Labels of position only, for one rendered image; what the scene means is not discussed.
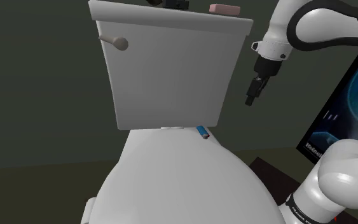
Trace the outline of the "black box-shaped object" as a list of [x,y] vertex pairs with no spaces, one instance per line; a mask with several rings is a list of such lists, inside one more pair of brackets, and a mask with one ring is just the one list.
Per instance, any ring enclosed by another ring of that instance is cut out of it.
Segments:
[[188,10],[189,2],[187,0],[164,0],[163,7],[175,10]]

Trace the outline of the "white toilet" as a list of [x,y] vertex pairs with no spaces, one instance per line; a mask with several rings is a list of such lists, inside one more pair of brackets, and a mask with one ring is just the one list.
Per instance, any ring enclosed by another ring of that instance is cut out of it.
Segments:
[[210,133],[253,21],[150,4],[88,5],[116,123],[128,137],[81,224],[284,224],[261,180]]

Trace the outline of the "dark blue wall poster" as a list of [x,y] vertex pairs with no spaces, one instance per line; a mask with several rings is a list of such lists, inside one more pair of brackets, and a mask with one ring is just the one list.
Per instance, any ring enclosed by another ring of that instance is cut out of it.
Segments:
[[358,140],[358,55],[296,149],[316,164],[341,139]]

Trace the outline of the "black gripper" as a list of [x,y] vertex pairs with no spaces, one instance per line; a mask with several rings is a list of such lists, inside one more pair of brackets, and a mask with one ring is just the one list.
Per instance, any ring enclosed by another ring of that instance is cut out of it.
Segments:
[[277,75],[282,65],[282,61],[270,60],[258,56],[254,65],[254,71],[258,74],[248,88],[245,104],[251,106],[255,98],[259,97],[270,77]]

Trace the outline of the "blue cylinder with red tip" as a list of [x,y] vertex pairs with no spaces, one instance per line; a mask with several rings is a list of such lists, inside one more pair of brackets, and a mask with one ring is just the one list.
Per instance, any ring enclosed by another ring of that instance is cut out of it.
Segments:
[[203,126],[199,125],[196,127],[196,129],[199,132],[199,134],[202,136],[203,139],[208,139],[210,137],[209,133]]

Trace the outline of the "pink rectangular block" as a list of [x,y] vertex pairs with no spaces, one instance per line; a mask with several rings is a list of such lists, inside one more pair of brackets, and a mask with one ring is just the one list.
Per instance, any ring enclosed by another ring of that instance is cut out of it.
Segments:
[[237,16],[240,14],[240,7],[226,5],[226,4],[211,4],[209,6],[209,12],[220,14],[220,15]]

